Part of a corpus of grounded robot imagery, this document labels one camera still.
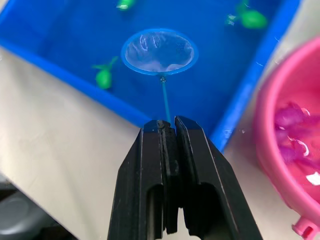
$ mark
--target blue fishing net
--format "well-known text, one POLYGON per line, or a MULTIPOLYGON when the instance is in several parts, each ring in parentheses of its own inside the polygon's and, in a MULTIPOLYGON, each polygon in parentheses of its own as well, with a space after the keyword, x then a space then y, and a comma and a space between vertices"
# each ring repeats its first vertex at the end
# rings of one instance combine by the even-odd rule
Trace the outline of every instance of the blue fishing net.
POLYGON ((171 75, 190 68, 198 58, 188 38, 168 29, 150 29, 133 35, 121 52, 132 70, 148 75, 171 75))

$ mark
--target toy fish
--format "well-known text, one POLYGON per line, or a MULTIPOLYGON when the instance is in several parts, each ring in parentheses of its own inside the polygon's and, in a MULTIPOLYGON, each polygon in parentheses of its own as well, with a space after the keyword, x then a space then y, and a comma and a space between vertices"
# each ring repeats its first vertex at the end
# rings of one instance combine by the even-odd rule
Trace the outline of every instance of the toy fish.
POLYGON ((268 20, 256 10, 248 10, 249 0, 243 0, 236 6, 238 16, 229 15, 227 23, 234 25, 235 21, 241 20, 247 29, 263 29, 268 25, 268 20))
POLYGON ((121 11, 129 10, 133 5, 135 5, 135 0, 119 0, 117 8, 121 11))
POLYGON ((99 69, 97 75, 95 76, 95 80, 99 88, 101 89, 109 89, 112 86, 112 75, 111 68, 112 65, 118 60, 118 57, 115 56, 112 58, 111 62, 108 65, 95 65, 94 69, 99 69))

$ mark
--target water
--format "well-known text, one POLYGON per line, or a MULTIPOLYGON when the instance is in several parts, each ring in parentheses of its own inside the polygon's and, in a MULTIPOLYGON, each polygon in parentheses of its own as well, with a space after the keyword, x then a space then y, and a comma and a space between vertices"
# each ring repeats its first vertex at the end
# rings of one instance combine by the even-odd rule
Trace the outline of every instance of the water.
MULTIPOLYGON (((199 57, 190 69, 167 77, 170 115, 193 119, 209 134, 267 30, 246 29, 240 21, 226 24, 228 15, 237 14, 239 2, 136 0, 133 8, 120 11, 117 0, 56 0, 45 6, 36 0, 16 0, 16 10, 5 18, 10 24, 2 24, 0 34, 96 86, 97 70, 92 66, 120 57, 123 44, 132 35, 155 28, 178 31, 195 43, 199 57), (25 41, 22 34, 32 39, 25 41)), ((250 0, 249 6, 271 22, 280 3, 250 0)), ((112 67, 112 88, 107 91, 151 119, 166 119, 157 77, 134 72, 118 61, 112 67)))

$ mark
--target blue tray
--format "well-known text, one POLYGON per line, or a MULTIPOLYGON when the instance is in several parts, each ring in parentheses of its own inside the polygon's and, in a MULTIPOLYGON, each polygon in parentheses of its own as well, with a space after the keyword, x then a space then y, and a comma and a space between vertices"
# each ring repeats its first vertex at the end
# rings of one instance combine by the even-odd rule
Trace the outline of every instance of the blue tray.
POLYGON ((198 60, 167 78, 171 115, 197 121, 222 151, 300 0, 250 0, 268 19, 265 29, 226 24, 239 2, 136 0, 132 9, 120 11, 117 0, 10 0, 0 15, 0 45, 142 127, 166 119, 159 79, 118 61, 112 88, 103 90, 92 66, 120 56, 137 32, 180 32, 197 46, 198 60))

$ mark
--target pink bucket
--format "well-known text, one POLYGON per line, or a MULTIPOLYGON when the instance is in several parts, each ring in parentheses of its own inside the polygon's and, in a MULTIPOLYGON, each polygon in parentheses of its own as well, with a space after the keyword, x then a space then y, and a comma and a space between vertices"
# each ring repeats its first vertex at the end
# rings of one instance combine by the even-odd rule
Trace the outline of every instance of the pink bucket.
MULTIPOLYGON (((297 49, 268 77, 258 96, 254 120, 260 165, 284 202, 300 214, 293 230, 313 240, 320 233, 320 183, 311 183, 307 176, 317 172, 286 165, 275 136, 275 112, 288 101, 320 114, 320 37, 297 49)), ((320 159, 320 137, 317 139, 315 157, 320 159)))

